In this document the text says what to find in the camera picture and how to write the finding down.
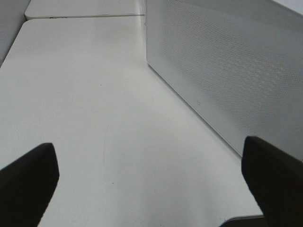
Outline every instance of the white perforated panel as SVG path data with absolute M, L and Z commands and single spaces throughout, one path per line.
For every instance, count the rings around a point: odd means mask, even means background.
M 257 135 L 303 158 L 303 124 L 293 136 L 289 122 L 303 110 L 303 17 L 268 0 L 151 2 L 149 64 L 239 153 Z

